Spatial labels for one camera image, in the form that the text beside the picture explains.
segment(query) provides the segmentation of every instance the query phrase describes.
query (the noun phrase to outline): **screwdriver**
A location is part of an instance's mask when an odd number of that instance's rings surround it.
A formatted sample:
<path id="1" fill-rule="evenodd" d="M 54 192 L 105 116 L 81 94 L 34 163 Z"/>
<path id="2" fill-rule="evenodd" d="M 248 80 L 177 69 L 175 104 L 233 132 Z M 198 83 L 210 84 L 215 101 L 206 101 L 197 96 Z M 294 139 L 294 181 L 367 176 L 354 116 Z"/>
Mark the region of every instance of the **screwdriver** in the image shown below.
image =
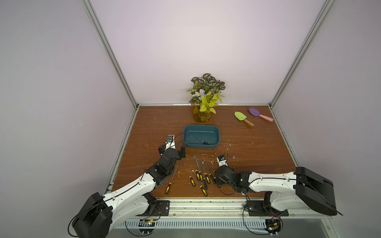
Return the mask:
<path id="1" fill-rule="evenodd" d="M 203 141 L 202 139 L 198 138 L 197 136 L 195 136 L 195 135 L 193 135 L 193 134 L 191 134 L 191 135 L 194 136 L 196 139 L 202 141 L 202 143 L 203 143 L 204 145 L 209 145 L 208 142 Z"/>
<path id="2" fill-rule="evenodd" d="M 201 182 L 204 182 L 204 179 L 202 178 L 202 173 L 201 173 L 201 170 L 200 170 L 200 166 L 199 166 L 199 161 L 197 160 L 196 156 L 194 156 L 194 159 L 196 160 L 197 168 L 199 169 L 198 172 L 199 172 L 200 180 L 201 180 Z"/>
<path id="3" fill-rule="evenodd" d="M 189 180 L 191 181 L 192 186 L 195 187 L 196 184 L 194 183 L 192 176 L 189 174 L 189 171 L 188 171 L 188 169 L 187 169 L 187 166 L 185 166 L 185 163 L 184 163 L 184 162 L 183 162 L 183 164 L 184 164 L 185 170 L 187 171 L 187 173 L 188 173 L 188 175 L 189 175 Z"/>
<path id="4" fill-rule="evenodd" d="M 199 175 L 199 171 L 197 170 L 196 161 L 194 160 L 194 157 L 193 157 L 193 162 L 194 162 L 194 168 L 196 169 L 195 172 L 197 175 L 197 181 L 200 181 L 200 175 Z"/>
<path id="5" fill-rule="evenodd" d="M 205 169 L 205 167 L 206 166 L 204 166 L 204 160 L 201 160 L 200 161 L 201 162 L 201 164 L 202 164 L 202 169 L 204 170 L 204 178 L 205 178 L 205 180 L 208 182 L 208 184 L 210 184 L 210 180 L 209 180 L 209 177 L 208 177 L 208 173 L 207 173 L 207 171 L 206 171 L 206 169 Z"/>
<path id="6" fill-rule="evenodd" d="M 205 190 L 208 190 L 208 183 L 207 183 L 207 179 L 205 177 L 204 177 L 204 188 L 205 188 Z"/>
<path id="7" fill-rule="evenodd" d="M 216 181 L 216 177 L 214 176 L 214 174 L 213 174 L 213 170 L 209 167 L 209 164 L 207 164 L 207 169 L 208 169 L 208 171 L 209 171 L 209 175 L 210 175 L 210 177 L 211 177 L 211 179 L 212 179 L 212 181 L 213 181 L 213 183 L 214 184 L 217 184 L 217 186 L 220 188 L 221 187 L 221 185 L 219 185 L 218 183 L 217 183 L 217 181 Z"/>
<path id="8" fill-rule="evenodd" d="M 177 167 L 179 167 L 179 165 L 176 165 L 176 168 L 175 168 L 174 171 L 173 171 L 171 182 L 168 184 L 168 187 L 167 187 L 167 190 L 165 191 L 165 194 L 168 194 L 169 189 L 170 189 L 171 186 L 172 186 L 172 180 L 173 180 L 174 176 L 176 175 L 175 173 L 176 173 Z"/>
<path id="9" fill-rule="evenodd" d="M 207 192 L 205 191 L 204 187 L 200 184 L 200 182 L 197 180 L 197 182 L 199 183 L 200 185 L 200 189 L 201 191 L 204 193 L 205 196 L 208 196 Z"/>

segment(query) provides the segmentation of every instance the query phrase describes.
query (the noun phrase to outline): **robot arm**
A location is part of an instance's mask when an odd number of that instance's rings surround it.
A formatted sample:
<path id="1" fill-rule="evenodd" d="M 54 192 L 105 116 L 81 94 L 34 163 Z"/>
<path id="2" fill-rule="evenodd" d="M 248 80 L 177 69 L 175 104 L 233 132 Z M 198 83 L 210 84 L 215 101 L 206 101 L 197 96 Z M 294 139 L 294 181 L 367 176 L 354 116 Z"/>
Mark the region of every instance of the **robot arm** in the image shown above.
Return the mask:
<path id="1" fill-rule="evenodd" d="M 237 173 L 227 166 L 224 156 L 218 157 L 218 164 L 218 184 L 229 184 L 234 191 L 244 195 L 248 192 L 266 191 L 259 207 L 254 203 L 247 204 L 264 214 L 278 215 L 286 209 L 298 208 L 311 208 L 330 216 L 338 213 L 333 183 L 304 167 L 297 167 L 295 172 L 285 174 L 261 174 Z"/>
<path id="2" fill-rule="evenodd" d="M 78 237 L 104 238 L 127 219 L 152 214 L 157 199 L 150 192 L 168 179 L 177 160 L 185 158 L 184 144 L 180 151 L 174 145 L 174 137 L 168 136 L 166 143 L 159 147 L 161 158 L 142 176 L 114 192 L 91 195 L 73 218 L 72 226 Z"/>

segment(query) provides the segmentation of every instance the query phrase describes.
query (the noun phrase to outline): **teal plastic tray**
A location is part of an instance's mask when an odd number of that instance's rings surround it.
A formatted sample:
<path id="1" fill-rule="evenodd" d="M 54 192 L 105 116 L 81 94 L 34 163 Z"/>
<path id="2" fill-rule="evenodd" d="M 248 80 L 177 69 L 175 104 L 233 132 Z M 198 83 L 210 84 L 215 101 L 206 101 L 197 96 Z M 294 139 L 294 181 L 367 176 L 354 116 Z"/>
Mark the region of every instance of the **teal plastic tray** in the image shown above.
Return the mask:
<path id="1" fill-rule="evenodd" d="M 208 148 L 213 149 L 219 143 L 219 129 L 213 125 L 187 125 L 184 128 L 183 140 L 190 148 Z"/>

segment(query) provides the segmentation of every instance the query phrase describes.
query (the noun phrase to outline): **metal bracket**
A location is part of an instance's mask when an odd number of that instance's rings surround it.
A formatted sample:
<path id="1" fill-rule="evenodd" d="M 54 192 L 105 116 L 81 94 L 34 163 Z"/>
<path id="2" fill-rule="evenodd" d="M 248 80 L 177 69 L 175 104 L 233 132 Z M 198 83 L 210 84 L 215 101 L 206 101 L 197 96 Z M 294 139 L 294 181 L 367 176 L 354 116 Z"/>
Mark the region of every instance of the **metal bracket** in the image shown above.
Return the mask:
<path id="1" fill-rule="evenodd" d="M 155 212 L 152 214 L 152 216 L 162 216 L 167 217 L 169 215 L 169 204 L 171 202 L 169 200 L 158 200 L 156 203 L 156 209 Z"/>
<path id="2" fill-rule="evenodd" d="M 255 206 L 260 208 L 263 207 L 263 201 L 258 201 L 258 200 L 250 201 L 250 205 L 247 207 L 247 210 L 249 211 L 249 216 L 251 217 L 268 217 L 269 216 L 268 214 L 264 215 L 264 214 L 258 213 L 259 211 L 254 208 Z M 279 215 L 284 217 L 289 216 L 287 209 L 284 210 Z"/>

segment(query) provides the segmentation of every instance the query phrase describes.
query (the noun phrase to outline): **orange glass vase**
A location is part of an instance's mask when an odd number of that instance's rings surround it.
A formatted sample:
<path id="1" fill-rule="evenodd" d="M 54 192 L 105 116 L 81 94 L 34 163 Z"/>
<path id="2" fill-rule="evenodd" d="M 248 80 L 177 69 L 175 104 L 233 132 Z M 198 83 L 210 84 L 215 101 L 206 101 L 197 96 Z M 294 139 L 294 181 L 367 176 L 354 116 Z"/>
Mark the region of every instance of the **orange glass vase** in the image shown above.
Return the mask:
<path id="1" fill-rule="evenodd" d="M 206 112 L 200 112 L 200 105 L 192 105 L 193 120 L 198 123 L 205 123 L 210 120 L 211 112 L 207 110 Z"/>

